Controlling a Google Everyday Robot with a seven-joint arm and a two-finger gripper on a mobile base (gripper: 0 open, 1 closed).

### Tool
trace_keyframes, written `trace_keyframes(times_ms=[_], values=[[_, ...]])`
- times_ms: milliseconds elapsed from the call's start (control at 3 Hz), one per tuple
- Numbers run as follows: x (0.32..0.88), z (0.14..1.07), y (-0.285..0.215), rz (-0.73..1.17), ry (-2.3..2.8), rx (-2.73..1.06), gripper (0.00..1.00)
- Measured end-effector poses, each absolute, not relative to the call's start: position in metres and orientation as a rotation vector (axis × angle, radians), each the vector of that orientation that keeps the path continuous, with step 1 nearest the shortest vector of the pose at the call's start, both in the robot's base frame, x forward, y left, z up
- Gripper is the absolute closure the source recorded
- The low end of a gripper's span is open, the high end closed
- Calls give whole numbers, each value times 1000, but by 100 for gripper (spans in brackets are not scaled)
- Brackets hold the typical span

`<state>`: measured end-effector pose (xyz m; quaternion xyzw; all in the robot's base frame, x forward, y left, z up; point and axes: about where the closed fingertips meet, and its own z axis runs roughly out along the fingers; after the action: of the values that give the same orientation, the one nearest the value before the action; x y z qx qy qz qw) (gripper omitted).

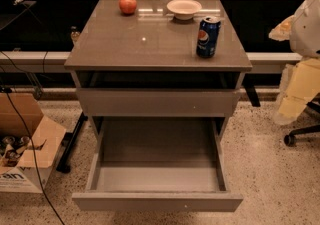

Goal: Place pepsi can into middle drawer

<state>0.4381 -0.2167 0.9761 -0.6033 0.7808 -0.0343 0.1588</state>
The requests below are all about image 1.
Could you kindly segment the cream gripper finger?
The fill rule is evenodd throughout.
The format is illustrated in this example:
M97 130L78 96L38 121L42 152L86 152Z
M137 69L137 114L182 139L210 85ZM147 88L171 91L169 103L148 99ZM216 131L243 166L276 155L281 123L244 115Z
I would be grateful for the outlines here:
M276 41L290 40L295 16L291 15L279 23L269 33L269 38Z

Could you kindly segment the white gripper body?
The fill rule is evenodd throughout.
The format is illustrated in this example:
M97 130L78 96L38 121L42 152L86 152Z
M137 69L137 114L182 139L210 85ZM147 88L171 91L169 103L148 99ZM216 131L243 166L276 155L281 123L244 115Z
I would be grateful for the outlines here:
M320 93L320 60L303 59L287 64L282 72L276 100L276 120L295 121Z

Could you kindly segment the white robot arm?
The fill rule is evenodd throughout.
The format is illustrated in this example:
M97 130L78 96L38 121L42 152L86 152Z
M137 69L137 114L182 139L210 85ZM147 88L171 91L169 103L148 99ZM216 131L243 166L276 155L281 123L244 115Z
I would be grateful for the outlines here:
M301 56L296 65L287 64L281 76L273 119L286 125L320 93L320 0L305 0L269 37L288 40L291 50Z

